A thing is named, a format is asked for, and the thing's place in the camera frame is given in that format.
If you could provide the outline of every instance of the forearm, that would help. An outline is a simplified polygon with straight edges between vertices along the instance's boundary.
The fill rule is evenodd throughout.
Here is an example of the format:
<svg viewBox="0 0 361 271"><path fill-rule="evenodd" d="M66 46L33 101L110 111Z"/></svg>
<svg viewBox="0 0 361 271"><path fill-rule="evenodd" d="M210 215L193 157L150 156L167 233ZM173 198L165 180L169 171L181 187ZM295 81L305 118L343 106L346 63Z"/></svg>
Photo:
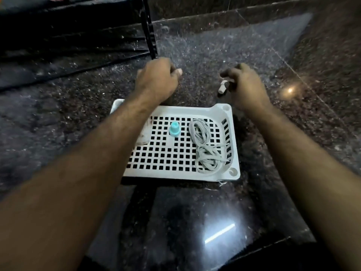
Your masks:
<svg viewBox="0 0 361 271"><path fill-rule="evenodd" d="M0 269L77 267L157 104L148 95L133 94L68 154L4 199Z"/></svg>
<svg viewBox="0 0 361 271"><path fill-rule="evenodd" d="M347 269L361 269L360 178L272 108L251 116L305 219Z"/></svg>

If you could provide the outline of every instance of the right hand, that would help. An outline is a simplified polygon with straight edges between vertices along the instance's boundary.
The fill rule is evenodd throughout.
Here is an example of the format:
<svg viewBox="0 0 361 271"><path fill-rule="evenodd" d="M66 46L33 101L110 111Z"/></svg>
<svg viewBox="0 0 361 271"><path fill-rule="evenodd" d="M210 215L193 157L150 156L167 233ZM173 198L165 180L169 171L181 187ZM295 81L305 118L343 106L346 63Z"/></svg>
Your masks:
<svg viewBox="0 0 361 271"><path fill-rule="evenodd" d="M272 107L260 77L245 63L229 68L220 75L235 81L236 89L230 86L229 90L235 94L235 106L246 115L252 116Z"/></svg>

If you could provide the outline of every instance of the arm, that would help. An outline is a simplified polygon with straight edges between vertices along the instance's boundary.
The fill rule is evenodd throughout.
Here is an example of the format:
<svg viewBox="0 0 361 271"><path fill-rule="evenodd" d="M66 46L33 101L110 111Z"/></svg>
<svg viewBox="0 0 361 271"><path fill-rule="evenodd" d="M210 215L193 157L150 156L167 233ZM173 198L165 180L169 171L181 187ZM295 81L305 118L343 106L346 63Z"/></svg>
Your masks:
<svg viewBox="0 0 361 271"><path fill-rule="evenodd" d="M237 83L238 107L263 135L304 218L347 270L361 270L361 181L272 106L246 64L221 74Z"/></svg>
<svg viewBox="0 0 361 271"><path fill-rule="evenodd" d="M78 267L146 119L181 74L166 58L147 63L124 104L0 203L0 270Z"/></svg>

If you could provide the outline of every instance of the marble floor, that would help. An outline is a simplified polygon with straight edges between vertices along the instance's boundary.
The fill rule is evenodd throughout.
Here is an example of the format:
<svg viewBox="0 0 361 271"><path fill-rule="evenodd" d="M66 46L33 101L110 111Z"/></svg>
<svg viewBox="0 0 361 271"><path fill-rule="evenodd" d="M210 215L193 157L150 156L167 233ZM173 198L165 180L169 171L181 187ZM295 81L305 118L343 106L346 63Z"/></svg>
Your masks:
<svg viewBox="0 0 361 271"><path fill-rule="evenodd" d="M292 0L154 22L158 53L184 72L168 104L232 104L229 95L217 97L219 72L248 63L274 105L360 173L361 14L355 1ZM2 194L106 118L112 101L132 91L147 60L1 94ZM297 95L284 100L290 87ZM238 181L123 179L87 256L111 270L217 270L264 247L314 243L262 136L240 111L233 113Z"/></svg>

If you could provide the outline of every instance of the left hand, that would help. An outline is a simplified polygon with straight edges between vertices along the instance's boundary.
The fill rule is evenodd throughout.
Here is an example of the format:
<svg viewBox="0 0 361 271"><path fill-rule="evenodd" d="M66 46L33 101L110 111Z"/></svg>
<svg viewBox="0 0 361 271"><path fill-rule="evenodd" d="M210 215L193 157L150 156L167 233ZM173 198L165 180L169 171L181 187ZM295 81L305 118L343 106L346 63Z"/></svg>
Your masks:
<svg viewBox="0 0 361 271"><path fill-rule="evenodd" d="M135 92L146 93L160 104L174 93L182 73L182 69L175 69L169 58L152 60L138 70Z"/></svg>

